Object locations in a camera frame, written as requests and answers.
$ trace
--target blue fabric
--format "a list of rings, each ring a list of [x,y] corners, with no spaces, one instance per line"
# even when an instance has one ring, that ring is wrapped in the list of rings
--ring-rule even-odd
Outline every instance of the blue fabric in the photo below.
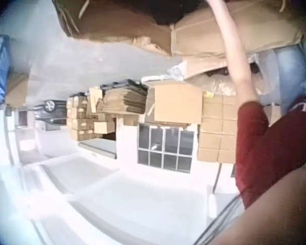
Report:
[[[274,52],[278,62],[283,115],[299,96],[306,95],[306,40],[301,46],[277,48]]]

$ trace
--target pile of boxes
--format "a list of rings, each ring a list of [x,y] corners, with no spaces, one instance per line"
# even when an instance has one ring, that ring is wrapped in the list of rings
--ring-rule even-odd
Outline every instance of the pile of boxes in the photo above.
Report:
[[[67,100],[67,126],[71,130],[71,138],[76,141],[94,139],[95,118],[87,113],[86,96],[74,96]]]
[[[147,89],[134,85],[107,90],[103,112],[121,115],[144,114]]]

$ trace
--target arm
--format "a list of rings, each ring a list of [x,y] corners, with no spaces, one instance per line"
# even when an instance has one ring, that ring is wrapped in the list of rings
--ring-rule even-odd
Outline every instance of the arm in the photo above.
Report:
[[[245,48],[225,2],[223,0],[207,0],[207,2],[212,8],[223,37],[228,70],[235,84],[238,106],[248,101],[258,102],[259,96],[251,80]]]

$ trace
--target window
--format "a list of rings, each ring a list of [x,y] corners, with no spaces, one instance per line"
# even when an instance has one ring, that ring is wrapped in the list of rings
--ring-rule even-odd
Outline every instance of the window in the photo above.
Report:
[[[194,132],[180,128],[139,126],[138,163],[189,173]]]

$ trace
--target window frame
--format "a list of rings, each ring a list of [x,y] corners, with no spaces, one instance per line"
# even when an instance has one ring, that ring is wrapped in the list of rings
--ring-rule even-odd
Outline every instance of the window frame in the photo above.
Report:
[[[148,126],[149,127],[149,132],[148,132],[148,149],[145,148],[141,148],[139,147],[139,138],[140,138],[140,126]],[[156,150],[151,150],[151,131],[152,131],[152,127],[156,127],[156,128],[161,128],[162,129],[162,149],[161,151],[156,151]],[[178,129],[178,141],[177,141],[177,153],[171,153],[171,152],[166,152],[165,151],[165,143],[166,143],[166,130],[167,129],[171,129],[171,128],[177,128]],[[137,127],[137,164],[141,164],[141,165],[145,165],[145,166],[150,166],[150,167],[156,167],[150,164],[150,152],[152,153],[158,153],[161,154],[161,167],[156,167],[156,168],[160,168],[163,170],[169,170],[169,171],[173,171],[173,172],[178,172],[178,173],[187,173],[190,174],[191,172],[191,168],[193,165],[193,153],[194,153],[194,141],[195,141],[195,132],[193,132],[193,138],[192,138],[192,153],[191,155],[184,155],[180,153],[180,142],[181,142],[181,132],[182,131],[188,131],[188,132],[193,132],[190,130],[184,130],[183,128],[179,128],[179,127],[172,127],[172,126],[158,126],[158,125],[151,125],[151,124],[138,124]],[[143,151],[143,152],[148,152],[148,163],[144,164],[144,163],[140,163],[139,162],[139,156],[138,156],[138,151]],[[164,168],[164,155],[170,155],[170,156],[176,156],[176,165],[175,165],[175,170],[173,169],[168,169],[168,168]],[[190,158],[190,169],[189,170],[179,170],[179,157],[185,157],[185,158]]]

